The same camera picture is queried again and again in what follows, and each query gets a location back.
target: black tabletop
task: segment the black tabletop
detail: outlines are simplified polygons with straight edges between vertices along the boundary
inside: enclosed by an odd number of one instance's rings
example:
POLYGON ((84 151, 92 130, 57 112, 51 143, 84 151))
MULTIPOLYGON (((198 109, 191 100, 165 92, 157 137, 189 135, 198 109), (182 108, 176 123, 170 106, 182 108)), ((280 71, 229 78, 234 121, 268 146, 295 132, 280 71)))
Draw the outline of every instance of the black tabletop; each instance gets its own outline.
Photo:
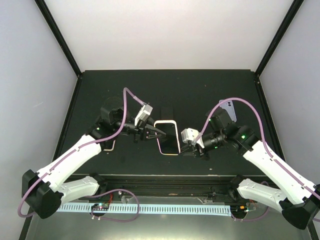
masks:
MULTIPOLYGON (((89 70, 83 74, 62 153, 95 122, 107 98, 122 98, 124 87, 153 107, 151 117, 155 120, 161 119, 161 107, 172 107, 178 132, 185 128, 200 131, 206 120, 206 112, 219 100, 243 98, 260 113, 266 140, 273 147, 256 91, 254 74, 250 70, 89 70)), ((237 124, 250 126, 260 136, 257 119, 250 108, 240 102, 233 104, 237 124)), ((129 112, 135 116, 140 107, 128 95, 129 112)), ((75 174, 264 175, 253 164, 225 148, 211 151, 209 155, 208 161, 190 156, 165 156, 160 154, 155 140, 133 143, 132 135, 121 135, 116 140, 114 151, 98 154, 75 174)))

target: white wall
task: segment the white wall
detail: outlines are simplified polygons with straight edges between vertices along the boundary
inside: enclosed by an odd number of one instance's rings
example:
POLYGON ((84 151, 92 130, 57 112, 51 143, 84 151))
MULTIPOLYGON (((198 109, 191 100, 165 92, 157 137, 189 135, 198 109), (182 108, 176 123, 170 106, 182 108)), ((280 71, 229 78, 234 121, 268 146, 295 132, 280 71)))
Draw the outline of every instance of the white wall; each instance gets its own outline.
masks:
POLYGON ((45 2, 82 71, 255 71, 292 1, 45 2))
MULTIPOLYGON (((320 184, 319 13, 319 0, 304 1, 261 75, 287 162, 316 184, 320 184)), ((320 223, 314 224, 320 235, 320 223)))
POLYGON ((53 158, 76 75, 36 3, 0 3, 0 233, 18 239, 21 178, 53 158))

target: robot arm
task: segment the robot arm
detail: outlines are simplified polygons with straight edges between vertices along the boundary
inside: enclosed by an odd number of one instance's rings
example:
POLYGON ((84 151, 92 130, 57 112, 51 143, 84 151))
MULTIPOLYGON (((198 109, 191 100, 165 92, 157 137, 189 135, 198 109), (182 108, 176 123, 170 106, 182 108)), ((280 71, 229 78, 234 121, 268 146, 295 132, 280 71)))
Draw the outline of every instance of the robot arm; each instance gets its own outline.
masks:
MULTIPOLYGON (((134 142, 162 138, 166 133, 153 127, 150 118, 152 107, 144 104, 135 118, 126 114, 126 121, 120 134, 134 135, 134 142)), ((22 196, 40 178, 42 181, 26 196, 25 201, 42 218, 54 214, 61 204, 94 195, 102 186, 98 179, 86 176, 83 179, 65 183, 68 177, 80 166, 102 150, 111 151, 115 146, 115 138, 99 141, 116 132, 124 117, 123 102, 120 98, 109 98, 101 108, 101 114, 95 124, 80 140, 62 156, 39 169, 36 173, 28 170, 22 176, 22 196)))
POLYGON ((267 145, 267 149, 273 155, 270 157, 254 131, 247 126, 236 126, 224 109, 216 111, 210 119, 210 125, 213 132, 201 136, 197 142, 197 130, 188 128, 182 131, 182 141, 188 143, 182 154, 208 159, 208 151, 218 147, 227 145, 235 149, 280 188, 272 188, 237 176, 232 183, 239 195, 276 209, 292 225, 305 229, 320 210, 320 200, 311 193, 319 195, 320 185, 315 185, 293 170, 267 145))

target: pink cable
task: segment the pink cable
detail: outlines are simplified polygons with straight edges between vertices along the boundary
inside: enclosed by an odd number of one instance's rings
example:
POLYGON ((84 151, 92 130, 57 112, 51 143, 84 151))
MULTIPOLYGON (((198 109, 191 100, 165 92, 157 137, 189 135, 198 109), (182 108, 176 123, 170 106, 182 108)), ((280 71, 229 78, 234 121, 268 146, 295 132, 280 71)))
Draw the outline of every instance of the pink cable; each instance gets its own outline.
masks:
MULTIPOLYGON (((201 138, 201 136, 204 134, 208 124, 209 124, 209 121, 210 121, 210 118, 212 117, 212 115, 214 114, 214 112, 218 109, 218 107, 220 107, 222 104, 228 102, 228 101, 239 101, 239 102, 242 102, 246 105, 248 105, 251 110, 254 112, 255 114, 255 117, 256 119, 258 120, 258 123, 259 123, 259 127, 260 127, 260 134, 261 134, 261 139, 262 139, 262 143, 263 143, 263 146, 264 146, 264 149, 265 151, 267 152, 267 154, 270 156, 270 158, 273 158, 274 156, 271 154, 271 152, 269 151, 268 147, 267 147, 267 143, 266 143, 266 139, 265 139, 265 133, 264 133, 264 127, 263 127, 263 124, 262 124, 262 121, 261 121, 261 118, 259 116, 259 113, 258 111, 254 108, 254 106, 251 105, 250 102, 242 99, 242 98, 239 98, 239 97, 230 97, 230 98, 227 98, 221 102, 219 102, 217 105, 214 106, 214 108, 211 110, 209 116, 207 117, 205 123, 204 123, 204 126, 201 130, 201 132, 199 133, 199 135, 195 138, 194 142, 196 143, 199 138, 201 138)), ((293 179, 295 179, 301 186, 303 186, 307 191, 309 191, 312 195, 314 195, 317 199, 320 200, 320 195, 317 194, 316 192, 314 192, 313 190, 311 190, 309 187, 305 186, 305 184, 303 182, 301 182, 293 173, 291 173, 288 169, 286 169, 278 160, 274 159, 274 161, 286 172, 288 173, 293 179)))
POLYGON ((127 220, 120 220, 120 219, 115 219, 115 218, 110 218, 110 217, 104 217, 104 216, 94 216, 94 209, 92 209, 91 211, 91 216, 93 218, 97 218, 97 219, 102 219, 102 220, 109 220, 109 221, 113 221, 113 222, 118 222, 118 223, 128 223, 128 222, 132 222, 133 220, 136 220, 138 215, 139 215, 139 211, 140 211, 140 203, 138 201, 138 198, 136 197, 136 195, 134 195, 131 191, 128 191, 128 190, 125 190, 125 189, 121 189, 121 188, 118 188, 118 189, 114 189, 114 190, 111 190, 111 191, 107 191, 107 192, 104 192, 102 194, 99 194, 99 195, 95 195, 95 196, 86 196, 86 198, 98 198, 98 197, 101 197, 101 196, 104 196, 104 195, 107 195, 107 194, 111 194, 111 193, 114 193, 114 192, 118 192, 118 191, 121 191, 121 192, 126 192, 126 193, 129 193, 132 195, 132 197, 134 197, 135 201, 136 201, 136 204, 137 204, 137 211, 136 211, 136 214, 130 218, 130 219, 127 219, 127 220))
MULTIPOLYGON (((89 145, 89 144, 97 144, 97 143, 100 143, 100 142, 104 142, 104 141, 108 141, 108 140, 111 140, 113 138, 115 138, 117 135, 120 134, 121 130, 124 128, 124 125, 126 123, 126 117, 127 117, 127 94, 126 93, 129 93, 134 100, 136 100, 139 104, 141 105, 144 105, 145 103, 140 100, 137 96, 135 96, 127 87, 125 87, 123 89, 123 117, 122 117, 122 122, 121 122, 121 125, 119 127, 119 129, 112 135, 108 136, 108 137, 105 137, 105 138, 102 138, 102 139, 98 139, 98 140, 94 140, 94 141, 89 141, 89 142, 86 142, 84 144, 82 144, 81 146, 79 146, 79 149, 89 145)), ((69 157, 70 155, 72 155, 73 153, 75 153, 76 150, 72 150, 70 151, 68 154, 66 154, 64 157, 62 157, 58 162, 56 162, 52 168, 50 168, 50 172, 52 170, 54 170, 62 161, 64 161, 67 157, 69 157)), ((28 195, 30 194, 30 192, 36 187, 36 185, 38 183, 40 183, 42 181, 42 179, 47 176, 48 173, 45 173, 43 176, 41 176, 37 181, 35 181, 34 184, 31 185, 31 187, 26 191, 26 193, 23 195, 22 199, 21 199, 21 202, 18 206, 18 209, 17 209, 17 212, 18 212, 18 215, 19 217, 21 218, 28 218, 28 217, 31 217, 35 214, 35 212, 32 212, 30 214, 22 214, 21 213, 21 209, 22 209, 22 206, 25 202, 25 200, 27 199, 28 195)))
POLYGON ((214 112, 218 109, 218 107, 220 107, 222 104, 226 103, 226 102, 229 102, 229 101, 239 101, 239 102, 242 102, 246 105, 248 105, 251 110, 254 112, 255 114, 255 117, 256 119, 258 120, 258 123, 259 123, 259 127, 260 127, 260 133, 261 133, 261 139, 262 139, 262 143, 263 143, 263 146, 266 150, 266 152, 268 153, 268 155, 272 158, 273 155, 271 154, 271 152, 269 151, 268 147, 267 147, 267 143, 266 143, 266 139, 265 139, 265 133, 264 133, 264 127, 262 125, 262 121, 261 121, 261 118, 259 116, 259 113, 257 112, 257 110, 254 108, 254 106, 251 105, 250 102, 242 99, 242 98, 239 98, 239 97, 230 97, 230 98, 227 98, 221 102, 219 102, 217 105, 214 106, 214 108, 211 110, 209 116, 207 117, 205 123, 204 123, 204 126, 201 130, 201 132, 199 133, 199 135, 195 138, 194 142, 197 142, 199 140, 199 138, 201 138, 201 136, 204 134, 208 124, 209 124, 209 121, 210 121, 210 118, 212 117, 212 115, 214 114, 214 112))

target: small black object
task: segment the small black object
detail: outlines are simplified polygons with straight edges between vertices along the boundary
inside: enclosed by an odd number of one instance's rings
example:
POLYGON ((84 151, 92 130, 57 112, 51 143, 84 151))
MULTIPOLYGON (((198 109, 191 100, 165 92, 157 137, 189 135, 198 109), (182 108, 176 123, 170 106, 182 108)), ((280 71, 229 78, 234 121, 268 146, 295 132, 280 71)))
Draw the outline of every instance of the small black object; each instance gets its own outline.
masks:
POLYGON ((109 97, 100 109, 102 120, 108 125, 121 121, 124 115, 124 103, 119 97, 109 97))
POLYGON ((97 173, 92 173, 89 176, 93 177, 94 180, 96 180, 97 183, 99 184, 99 188, 95 192, 95 195, 100 195, 100 194, 103 194, 103 193, 105 193, 107 191, 108 182, 102 176, 100 176, 97 173))
POLYGON ((179 155, 182 156, 192 156, 195 158, 201 158, 202 160, 208 161, 209 155, 208 152, 202 149, 199 145, 192 145, 191 141, 189 141, 186 145, 181 148, 181 152, 179 155))
MULTIPOLYGON (((315 192, 320 195, 320 184, 317 185, 315 192)), ((320 210, 320 200, 313 194, 301 204, 293 205, 287 198, 284 201, 280 201, 279 204, 283 209, 283 217, 301 230, 306 229, 320 210)))
POLYGON ((244 219, 248 212, 240 210, 240 207, 238 207, 237 210, 232 210, 231 213, 236 219, 244 219))
POLYGON ((218 107, 210 118, 210 126, 215 132, 219 131, 220 129, 225 129, 232 122, 234 123, 234 121, 231 120, 229 113, 222 107, 218 107))
POLYGON ((216 133, 209 133, 202 137, 204 149, 206 151, 210 151, 212 149, 220 147, 227 136, 225 134, 216 134, 216 133))
POLYGON ((238 174, 230 181, 227 192, 228 198, 232 202, 238 202, 242 198, 239 192, 237 191, 237 188, 239 187, 239 184, 245 179, 247 179, 245 176, 238 174))
MULTIPOLYGON (((118 121, 114 124, 117 128, 120 127, 121 122, 118 121)), ((126 122, 121 131, 122 135, 133 134, 133 142, 137 143, 138 139, 141 141, 147 141, 152 139, 165 138, 166 133, 160 129, 148 124, 147 122, 139 121, 137 126, 133 122, 126 122)))
MULTIPOLYGON (((109 205, 105 205, 104 203, 96 203, 94 205, 91 206, 91 212, 92 210, 96 210, 96 211, 107 211, 109 209, 109 205)), ((93 212, 92 213, 94 216, 96 217, 102 217, 103 215, 105 215, 104 212, 102 213, 98 213, 98 212, 93 212)))
MULTIPOLYGON (((22 196, 39 179, 38 175, 32 170, 26 171, 22 176, 22 196)), ((54 214, 61 205, 63 193, 53 192, 49 184, 41 181, 30 192, 25 202, 39 215, 46 219, 54 214)))
POLYGON ((253 145, 259 141, 255 132, 248 126, 239 127, 232 134, 228 135, 228 139, 238 145, 237 152, 240 155, 245 154, 247 151, 252 151, 253 145))

